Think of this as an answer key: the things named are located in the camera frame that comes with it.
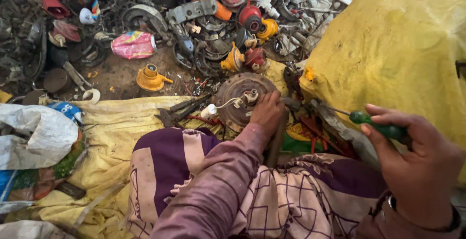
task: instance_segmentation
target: purple patterned clothing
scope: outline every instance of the purple patterned clothing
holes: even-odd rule
[[[268,169],[267,141],[256,124],[222,143],[206,129],[144,135],[131,157],[128,229],[151,239],[459,236],[405,221],[384,203],[380,172],[364,163],[311,154]]]

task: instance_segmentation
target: white capacitor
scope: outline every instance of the white capacitor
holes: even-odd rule
[[[212,116],[217,114],[217,107],[211,103],[201,111],[201,117],[204,119],[210,119]]]

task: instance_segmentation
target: red plastic cap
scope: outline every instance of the red plastic cap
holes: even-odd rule
[[[69,16],[69,10],[59,0],[41,0],[42,8],[57,19]]]

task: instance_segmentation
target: screwdriver shaft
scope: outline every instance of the screwdriver shaft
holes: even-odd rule
[[[327,107],[327,108],[330,109],[330,110],[334,110],[334,111],[336,111],[336,112],[339,112],[339,113],[341,113],[341,114],[344,114],[344,115],[347,115],[347,116],[350,115],[349,112],[345,112],[345,111],[342,111],[342,110],[338,110],[338,109],[332,108],[332,107],[330,107],[330,106],[327,106],[327,105],[325,105],[325,104],[321,104],[321,105],[324,106],[324,107]]]

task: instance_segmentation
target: rusty metal disc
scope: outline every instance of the rusty metal disc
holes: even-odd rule
[[[64,93],[71,87],[71,78],[66,70],[61,68],[51,69],[44,78],[44,88],[49,93]]]
[[[230,77],[220,87],[217,93],[215,105],[222,106],[232,98],[240,97],[246,91],[256,89],[259,96],[271,93],[277,87],[267,78],[262,75],[254,73],[242,73]],[[243,99],[244,103],[236,108],[234,105],[228,105],[224,108],[218,109],[218,117],[235,132],[241,132],[244,127],[249,123],[250,116],[248,112],[254,110],[255,102],[248,103]]]

